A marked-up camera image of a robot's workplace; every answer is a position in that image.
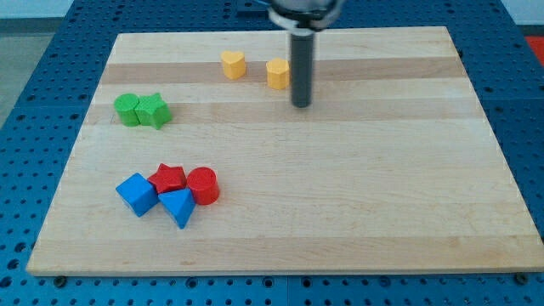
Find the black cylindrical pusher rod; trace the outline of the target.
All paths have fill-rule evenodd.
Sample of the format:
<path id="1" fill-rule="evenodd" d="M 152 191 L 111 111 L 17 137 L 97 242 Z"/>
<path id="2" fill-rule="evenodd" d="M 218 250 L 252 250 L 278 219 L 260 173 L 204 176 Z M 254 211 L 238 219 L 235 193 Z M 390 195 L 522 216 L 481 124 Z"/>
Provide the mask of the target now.
<path id="1" fill-rule="evenodd" d="M 297 108 L 306 108 L 312 102 L 315 34 L 291 34 L 291 102 Z"/>

